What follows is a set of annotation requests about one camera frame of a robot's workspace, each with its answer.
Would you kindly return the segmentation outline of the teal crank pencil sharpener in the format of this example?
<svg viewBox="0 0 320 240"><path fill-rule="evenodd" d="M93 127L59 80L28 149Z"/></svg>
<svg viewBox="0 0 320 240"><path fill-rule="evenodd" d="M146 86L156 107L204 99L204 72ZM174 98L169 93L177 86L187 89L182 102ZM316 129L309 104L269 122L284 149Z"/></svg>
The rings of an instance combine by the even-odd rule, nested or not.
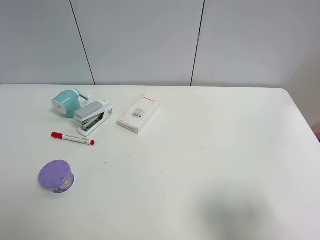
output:
<svg viewBox="0 0 320 240"><path fill-rule="evenodd" d="M65 118L73 118L75 112L81 109L79 98L88 101L91 94L84 95L77 89L65 90L59 93L52 101L53 108Z"/></svg>

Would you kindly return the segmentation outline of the red and white marker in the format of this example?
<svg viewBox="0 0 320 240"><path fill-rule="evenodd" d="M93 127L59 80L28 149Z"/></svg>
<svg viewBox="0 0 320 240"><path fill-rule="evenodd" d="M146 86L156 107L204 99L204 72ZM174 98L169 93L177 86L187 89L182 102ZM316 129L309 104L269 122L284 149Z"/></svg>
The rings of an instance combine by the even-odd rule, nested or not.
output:
<svg viewBox="0 0 320 240"><path fill-rule="evenodd" d="M66 134L58 133L58 132L52 132L51 136L55 139L71 141L71 142L85 144L85 145L89 145L89 146L93 146L95 144L95 141L92 139L88 139L85 137L70 136L70 135L66 135Z"/></svg>

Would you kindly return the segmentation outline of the white rectangular box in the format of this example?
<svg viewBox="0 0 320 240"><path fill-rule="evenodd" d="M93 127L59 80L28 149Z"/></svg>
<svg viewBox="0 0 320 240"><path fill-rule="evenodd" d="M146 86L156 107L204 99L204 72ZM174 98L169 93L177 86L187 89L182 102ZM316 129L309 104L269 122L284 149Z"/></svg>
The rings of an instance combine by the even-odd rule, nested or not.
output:
<svg viewBox="0 0 320 240"><path fill-rule="evenodd" d="M141 95L119 118L117 124L139 134L159 108L159 101Z"/></svg>

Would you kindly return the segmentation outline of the purple lidded round container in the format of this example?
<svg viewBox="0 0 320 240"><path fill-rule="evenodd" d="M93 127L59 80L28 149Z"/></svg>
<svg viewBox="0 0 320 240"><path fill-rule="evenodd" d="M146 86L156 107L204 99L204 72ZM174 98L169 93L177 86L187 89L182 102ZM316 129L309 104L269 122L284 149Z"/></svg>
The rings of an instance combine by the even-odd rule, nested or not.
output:
<svg viewBox="0 0 320 240"><path fill-rule="evenodd" d="M75 176L68 162L53 160L47 163L38 174L40 185L56 194L64 193L70 189Z"/></svg>

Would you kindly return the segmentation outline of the white and grey stapler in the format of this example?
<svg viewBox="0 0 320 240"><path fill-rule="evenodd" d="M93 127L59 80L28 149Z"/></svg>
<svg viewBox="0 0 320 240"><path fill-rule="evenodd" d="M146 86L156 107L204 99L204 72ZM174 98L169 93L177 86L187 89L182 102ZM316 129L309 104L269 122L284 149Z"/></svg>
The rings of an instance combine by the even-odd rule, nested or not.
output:
<svg viewBox="0 0 320 240"><path fill-rule="evenodd" d="M74 118L81 123L77 132L88 137L114 112L114 105L105 100L94 101L74 112Z"/></svg>

